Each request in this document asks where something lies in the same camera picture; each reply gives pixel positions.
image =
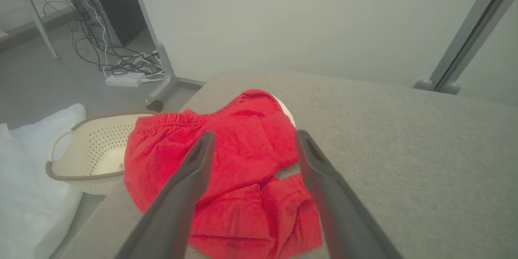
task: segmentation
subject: plastic basket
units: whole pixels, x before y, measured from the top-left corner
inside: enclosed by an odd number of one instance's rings
[[[83,192],[107,195],[122,180],[124,153],[137,119],[156,113],[141,111],[84,120],[54,141],[46,165],[47,175]],[[55,147],[66,136],[70,136],[70,144],[54,160]]]

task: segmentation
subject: basket rim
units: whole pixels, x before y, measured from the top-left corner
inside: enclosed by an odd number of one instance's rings
[[[102,178],[111,178],[115,176],[120,176],[124,174],[124,170],[118,171],[118,172],[110,172],[106,174],[99,174],[99,175],[88,175],[88,176],[61,176],[54,174],[54,171],[52,170],[52,163],[51,161],[47,161],[47,164],[45,165],[45,171],[47,172],[47,175],[57,181],[80,181],[80,180],[96,180],[96,179],[102,179]]]
[[[152,111],[152,110],[140,110],[140,111],[127,111],[127,112],[121,112],[121,113],[115,113],[113,115],[97,115],[95,117],[89,117],[87,119],[84,119],[83,121],[79,122],[78,124],[72,126],[70,129],[72,132],[76,131],[78,128],[80,128],[82,125],[94,121],[96,119],[105,119],[107,117],[120,117],[123,115],[157,115],[158,112]],[[124,170],[117,171],[117,172],[110,172],[106,174],[98,174],[98,175],[88,175],[88,176],[61,176],[56,175],[54,173],[54,170],[52,170],[52,165],[54,163],[52,161],[47,161],[45,165],[45,171],[47,173],[47,176],[50,178],[57,180],[57,181],[81,181],[81,180],[97,180],[102,178],[111,178],[116,177],[124,174]]]

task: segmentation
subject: caster wheel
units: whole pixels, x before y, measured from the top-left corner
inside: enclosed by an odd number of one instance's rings
[[[160,100],[154,100],[151,104],[146,106],[146,108],[148,108],[148,110],[161,112],[163,109],[163,104]]]

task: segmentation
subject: white power strip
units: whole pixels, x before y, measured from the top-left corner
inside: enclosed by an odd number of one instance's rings
[[[144,77],[144,73],[132,73],[133,76],[128,74],[124,75],[111,75],[106,78],[106,84],[108,86],[120,86],[120,87],[138,87],[141,84],[141,78]]]

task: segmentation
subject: gray floor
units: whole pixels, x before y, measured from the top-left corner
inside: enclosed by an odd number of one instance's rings
[[[87,109],[89,117],[128,110],[145,110],[146,96],[157,83],[138,88],[109,87],[96,65],[81,60],[72,50],[66,25],[49,32],[55,50],[61,56],[54,60],[41,37],[0,54],[0,124],[14,129],[31,124],[77,102]],[[94,60],[87,42],[79,47],[85,58]],[[139,52],[154,50],[151,36],[142,32],[128,45]],[[108,57],[110,64],[117,58]],[[187,103],[198,86],[180,82],[178,88],[163,100],[163,111],[174,112]],[[84,194],[67,237],[52,256],[58,259],[70,239],[79,231],[104,196]]]

